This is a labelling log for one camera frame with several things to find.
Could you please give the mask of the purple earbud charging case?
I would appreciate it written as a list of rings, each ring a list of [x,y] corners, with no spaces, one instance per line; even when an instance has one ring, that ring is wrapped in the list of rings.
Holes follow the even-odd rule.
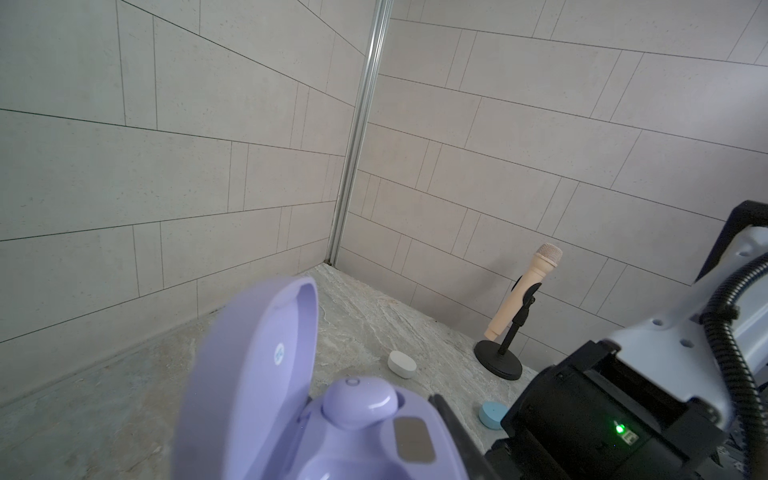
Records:
[[[310,394],[318,336],[308,276],[236,296],[199,348],[176,428],[176,479],[464,479],[438,411],[394,386],[398,411],[356,431]]]

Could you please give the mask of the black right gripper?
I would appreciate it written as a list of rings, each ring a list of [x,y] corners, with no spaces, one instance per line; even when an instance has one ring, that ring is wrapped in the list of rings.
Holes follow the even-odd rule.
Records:
[[[485,457],[442,395],[428,401],[473,480],[691,479],[726,437],[713,407],[674,399],[607,341],[589,341],[542,370]]]

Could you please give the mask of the light blue earbud charging case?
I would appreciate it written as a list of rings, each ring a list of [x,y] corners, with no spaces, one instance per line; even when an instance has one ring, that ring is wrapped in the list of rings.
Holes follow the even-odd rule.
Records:
[[[500,402],[486,401],[478,410],[479,421],[490,430],[502,430],[501,422],[507,414],[509,407]]]

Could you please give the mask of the purple earbud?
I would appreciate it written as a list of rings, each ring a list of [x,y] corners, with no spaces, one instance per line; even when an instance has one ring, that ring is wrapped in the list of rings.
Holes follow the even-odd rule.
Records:
[[[399,409],[396,390],[374,377],[349,377],[332,383],[322,399],[324,417],[336,427],[356,431],[392,417]]]

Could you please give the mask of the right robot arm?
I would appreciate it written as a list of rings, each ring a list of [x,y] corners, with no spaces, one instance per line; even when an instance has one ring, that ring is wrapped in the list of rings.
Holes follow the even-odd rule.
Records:
[[[739,427],[767,475],[767,207],[735,207],[691,289],[541,371],[481,452],[440,396],[467,479],[691,479]]]

